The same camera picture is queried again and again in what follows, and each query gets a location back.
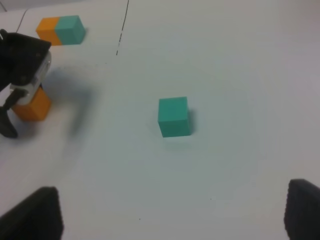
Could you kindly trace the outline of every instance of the orange cube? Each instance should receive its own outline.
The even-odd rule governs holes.
[[[62,45],[59,37],[55,32],[55,27],[60,17],[43,18],[36,28],[36,33],[40,39],[51,42],[53,46]]]
[[[46,118],[51,101],[42,87],[39,87],[33,99],[26,105],[14,105],[12,110],[22,120],[27,122],[42,121]]]

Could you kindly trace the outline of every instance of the block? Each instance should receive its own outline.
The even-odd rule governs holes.
[[[14,105],[12,110],[22,120],[26,122],[43,121],[50,109],[51,101],[42,87],[39,87],[33,99],[26,105]]]
[[[284,226],[291,240],[320,239],[320,189],[317,186],[304,179],[290,181]]]
[[[63,45],[81,44],[86,34],[79,16],[60,17],[54,30]]]
[[[51,42],[53,46],[62,45],[55,31],[58,21],[59,17],[43,18],[36,28],[36,33],[38,34],[39,38]]]
[[[160,99],[158,123],[164,138],[191,135],[187,97]]]

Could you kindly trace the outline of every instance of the teal block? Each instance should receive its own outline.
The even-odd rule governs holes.
[[[158,123],[164,138],[191,135],[187,97],[160,99]]]
[[[79,16],[61,16],[54,31],[63,45],[81,44],[86,34]]]

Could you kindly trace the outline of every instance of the white table surface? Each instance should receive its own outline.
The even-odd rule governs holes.
[[[18,29],[20,20],[25,12],[25,9],[15,10],[10,12],[1,12],[0,28],[6,31],[15,32]]]
[[[320,4],[130,0],[116,56],[126,7],[27,12],[23,34],[73,14],[88,32],[51,48],[47,119],[0,138],[0,212],[56,186],[65,240],[288,239],[290,179],[320,185]],[[194,133],[162,138],[179,96]]]

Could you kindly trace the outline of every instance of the cable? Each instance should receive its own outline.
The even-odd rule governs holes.
[[[5,8],[5,6],[2,4],[1,1],[0,1],[0,5],[1,5],[1,7],[3,8],[3,10],[4,10],[5,12],[8,12],[8,10]]]
[[[18,30],[19,30],[19,28],[20,28],[20,26],[21,26],[21,24],[22,24],[22,20],[24,19],[25,15],[26,15],[26,12],[27,12],[28,10],[29,10],[29,8],[27,8],[27,9],[24,11],[24,13],[23,13],[23,15],[22,15],[22,18],[21,18],[21,21],[20,21],[20,23],[19,23],[19,26],[18,26],[17,30],[15,31],[16,33],[18,32]]]

